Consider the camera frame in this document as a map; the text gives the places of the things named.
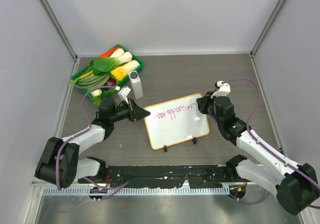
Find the yellow framed whiteboard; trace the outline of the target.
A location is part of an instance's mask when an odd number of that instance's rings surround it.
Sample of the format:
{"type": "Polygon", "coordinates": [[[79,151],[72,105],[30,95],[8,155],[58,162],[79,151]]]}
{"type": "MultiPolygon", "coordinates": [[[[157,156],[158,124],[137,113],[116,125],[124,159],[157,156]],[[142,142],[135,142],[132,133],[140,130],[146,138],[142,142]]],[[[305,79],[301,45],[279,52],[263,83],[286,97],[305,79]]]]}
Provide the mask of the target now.
{"type": "Polygon", "coordinates": [[[206,115],[200,113],[196,100],[200,93],[146,106],[150,115],[144,118],[153,150],[177,145],[210,133],[206,115]]]}

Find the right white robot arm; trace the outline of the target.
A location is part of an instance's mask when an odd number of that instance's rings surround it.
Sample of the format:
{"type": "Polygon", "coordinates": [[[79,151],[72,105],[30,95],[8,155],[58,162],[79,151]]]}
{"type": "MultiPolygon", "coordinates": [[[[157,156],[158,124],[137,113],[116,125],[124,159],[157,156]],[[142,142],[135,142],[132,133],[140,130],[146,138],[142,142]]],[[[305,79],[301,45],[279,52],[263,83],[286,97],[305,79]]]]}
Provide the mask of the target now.
{"type": "Polygon", "coordinates": [[[233,182],[240,178],[254,182],[274,195],[281,207],[296,216],[320,197],[315,169],[289,159],[265,142],[243,120],[238,118],[227,96],[216,97],[209,91],[196,100],[201,114],[212,117],[221,136],[253,156],[259,165],[243,155],[230,159],[226,177],[233,182]]]}

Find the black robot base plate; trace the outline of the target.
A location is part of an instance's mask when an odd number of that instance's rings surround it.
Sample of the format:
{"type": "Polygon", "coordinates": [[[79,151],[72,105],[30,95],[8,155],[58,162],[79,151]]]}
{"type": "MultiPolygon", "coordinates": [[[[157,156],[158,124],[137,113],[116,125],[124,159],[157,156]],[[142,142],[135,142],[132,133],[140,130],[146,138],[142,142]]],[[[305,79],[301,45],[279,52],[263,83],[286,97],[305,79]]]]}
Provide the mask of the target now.
{"type": "Polygon", "coordinates": [[[95,183],[127,188],[174,189],[188,182],[191,189],[220,188],[223,183],[242,183],[246,180],[232,175],[226,166],[219,165],[136,165],[108,166],[98,178],[90,177],[95,183]]]}

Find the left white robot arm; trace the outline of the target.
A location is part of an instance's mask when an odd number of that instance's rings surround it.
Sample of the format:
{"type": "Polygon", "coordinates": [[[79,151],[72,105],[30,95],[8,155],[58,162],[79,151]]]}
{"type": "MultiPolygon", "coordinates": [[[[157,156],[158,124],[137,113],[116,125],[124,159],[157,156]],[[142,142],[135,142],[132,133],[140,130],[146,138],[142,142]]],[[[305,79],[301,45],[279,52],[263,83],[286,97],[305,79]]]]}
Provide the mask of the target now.
{"type": "Polygon", "coordinates": [[[105,161],[79,155],[91,146],[106,140],[114,131],[115,123],[128,119],[136,122],[150,116],[133,99],[116,104],[112,97],[102,100],[94,120],[84,130],[64,138],[51,137],[35,169],[35,177],[61,189],[68,188],[75,180],[89,179],[97,184],[107,176],[105,161]]]}

